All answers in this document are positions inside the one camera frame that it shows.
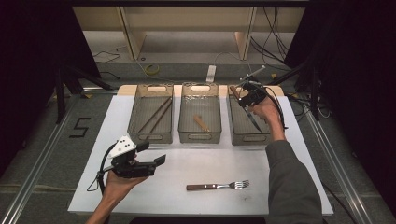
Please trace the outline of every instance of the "white table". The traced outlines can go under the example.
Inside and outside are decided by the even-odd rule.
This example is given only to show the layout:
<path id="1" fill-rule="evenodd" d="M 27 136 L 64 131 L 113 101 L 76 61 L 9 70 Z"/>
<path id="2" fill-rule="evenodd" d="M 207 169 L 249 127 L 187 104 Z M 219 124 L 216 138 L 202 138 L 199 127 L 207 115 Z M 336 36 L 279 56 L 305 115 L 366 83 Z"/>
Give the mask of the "white table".
<path id="1" fill-rule="evenodd" d="M 332 207 L 320 184 L 317 171 L 306 148 L 303 136 L 286 97 L 278 97 L 286 126 L 286 136 L 298 159 L 312 175 L 322 201 L 323 216 L 333 214 Z M 69 212 L 90 214 L 102 195 L 98 189 L 87 188 L 96 176 L 106 150 L 127 134 L 134 104 L 133 96 L 114 96 L 97 136 L 92 154 L 70 203 Z M 150 145 L 137 154 L 139 161 L 153 161 L 166 154 L 166 162 L 151 176 L 136 186 L 113 210 L 133 216 L 183 217 L 263 217 L 268 215 L 269 166 L 265 146 L 235 147 L 231 144 L 226 95 L 220 95 L 222 133 L 219 144 L 181 144 L 177 126 L 180 94 L 175 91 L 173 144 Z M 230 183 L 250 181 L 248 189 L 215 189 L 186 191 L 188 184 Z"/>

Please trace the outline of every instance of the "transparent bin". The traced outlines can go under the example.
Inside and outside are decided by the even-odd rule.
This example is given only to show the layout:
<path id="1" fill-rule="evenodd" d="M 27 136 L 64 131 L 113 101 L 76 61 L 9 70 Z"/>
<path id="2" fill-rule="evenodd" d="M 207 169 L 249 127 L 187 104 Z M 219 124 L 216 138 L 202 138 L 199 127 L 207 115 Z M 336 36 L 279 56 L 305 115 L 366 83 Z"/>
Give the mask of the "transparent bin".
<path id="1" fill-rule="evenodd" d="M 221 115 L 217 84 L 183 83 L 178 133 L 181 143 L 219 143 Z"/>
<path id="2" fill-rule="evenodd" d="M 247 91 L 241 91 L 239 87 L 236 90 L 241 97 L 248 94 Z M 233 92 L 230 91 L 230 86 L 228 87 L 227 105 L 230 119 L 230 133 L 234 146 L 268 145 L 270 143 L 271 133 L 265 120 L 252 114 L 262 130 L 261 133 L 250 121 L 244 108 L 238 104 Z"/>
<path id="3" fill-rule="evenodd" d="M 172 84 L 138 85 L 128 134 L 135 143 L 171 144 L 174 107 Z"/>

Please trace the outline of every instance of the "sleeve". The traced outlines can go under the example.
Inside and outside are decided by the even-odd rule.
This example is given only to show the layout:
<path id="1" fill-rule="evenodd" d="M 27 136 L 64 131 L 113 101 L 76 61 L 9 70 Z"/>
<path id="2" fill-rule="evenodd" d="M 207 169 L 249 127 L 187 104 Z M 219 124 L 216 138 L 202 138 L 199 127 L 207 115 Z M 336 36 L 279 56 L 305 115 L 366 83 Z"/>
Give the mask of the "sleeve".
<path id="1" fill-rule="evenodd" d="M 270 165 L 267 223 L 323 223 L 318 190 L 287 141 L 266 148 Z"/>

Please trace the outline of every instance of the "gray floor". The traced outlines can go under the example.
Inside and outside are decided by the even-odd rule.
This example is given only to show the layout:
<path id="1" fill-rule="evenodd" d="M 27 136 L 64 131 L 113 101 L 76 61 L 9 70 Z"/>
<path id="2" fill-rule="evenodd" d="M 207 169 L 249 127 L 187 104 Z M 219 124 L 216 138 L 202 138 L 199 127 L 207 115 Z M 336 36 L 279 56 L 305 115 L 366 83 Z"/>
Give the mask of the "gray floor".
<path id="1" fill-rule="evenodd" d="M 166 81 L 172 80 L 175 83 L 184 80 L 201 82 L 205 81 L 209 64 L 217 66 L 216 82 L 219 84 L 237 83 L 238 78 L 250 73 L 250 69 L 255 71 L 263 65 L 262 56 L 255 52 L 253 48 L 250 48 L 245 62 L 235 58 L 237 47 L 231 33 L 152 33 L 147 36 L 139 62 L 143 66 L 151 63 L 158 64 L 160 73 L 155 75 L 156 79 L 146 77 L 139 64 L 128 58 L 128 52 L 123 46 L 124 43 L 120 33 L 88 33 L 86 35 L 92 53 L 105 50 L 121 55 L 120 58 L 111 63 L 97 64 L 101 72 L 111 72 L 120 77 L 120 79 L 116 79 L 110 74 L 103 73 L 103 81 L 116 87 L 124 84 L 165 82 L 165 80 L 158 78 L 164 78 Z M 261 42 L 265 37 L 266 34 L 255 34 L 255 38 Z M 285 38 L 286 43 L 292 40 L 292 34 L 284 34 L 282 37 Z M 268 48 L 272 48 L 272 52 L 277 52 L 275 42 L 272 41 Z M 111 59 L 109 56 L 105 58 L 95 57 L 98 62 L 105 62 L 109 59 Z M 271 65 L 286 68 L 275 61 L 266 61 Z M 271 74 L 276 73 L 281 76 L 285 73 L 285 71 L 270 66 L 266 67 L 264 74 L 260 77 L 263 83 L 271 80 Z M 281 84 L 284 92 L 294 92 L 295 78 Z M 81 80 L 81 83 L 87 88 L 95 88 L 87 81 Z M 78 184 L 85 163 L 90 156 L 90 150 L 112 97 L 112 94 L 102 93 L 101 91 L 90 91 L 90 93 L 92 95 L 89 95 L 89 97 L 77 99 L 69 120 L 65 124 L 64 131 L 52 151 L 49 161 L 35 185 L 35 190 L 18 219 L 18 223 L 83 223 L 86 220 L 86 217 L 68 213 L 67 207 L 73 197 L 74 189 Z M 295 102 L 290 103 L 294 113 L 300 114 L 301 106 Z M 0 179 L 0 214 L 3 215 L 7 211 L 26 176 L 29 175 L 30 170 L 35 165 L 40 152 L 46 146 L 47 140 L 55 128 L 56 116 L 56 99 L 51 98 L 48 106 L 43 108 L 41 118 L 34 130 L 26 139 L 25 149 L 18 153 Z M 89 130 L 83 138 L 70 138 L 70 135 L 82 133 L 82 130 L 74 130 L 78 118 L 90 118 L 81 122 L 81 125 L 88 127 Z M 351 211 L 347 197 L 334 175 L 319 140 L 307 120 L 307 116 L 296 116 L 296 118 L 299 120 L 300 129 L 320 179 Z M 362 198 L 373 223 L 396 223 L 394 216 L 384 204 L 359 161 L 352 156 L 352 151 L 337 123 L 336 116 L 330 116 L 327 119 L 321 117 L 320 124 L 324 127 L 343 166 L 346 167 L 347 174 Z M 325 218 L 328 223 L 352 223 L 346 211 L 330 192 L 328 192 L 328 196 L 334 208 L 334 215 Z M 112 216 L 111 223 L 128 223 L 129 220 L 131 220 L 131 217 Z"/>

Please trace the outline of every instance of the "fork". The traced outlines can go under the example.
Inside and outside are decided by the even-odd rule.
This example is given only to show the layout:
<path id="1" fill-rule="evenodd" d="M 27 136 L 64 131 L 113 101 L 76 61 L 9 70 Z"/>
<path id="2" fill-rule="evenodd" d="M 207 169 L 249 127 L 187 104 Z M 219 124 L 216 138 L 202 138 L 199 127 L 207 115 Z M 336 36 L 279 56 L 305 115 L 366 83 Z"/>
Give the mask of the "fork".
<path id="1" fill-rule="evenodd" d="M 248 180 L 235 181 L 230 184 L 202 184 L 202 185 L 187 185 L 187 190 L 195 189 L 246 189 L 249 186 Z"/>

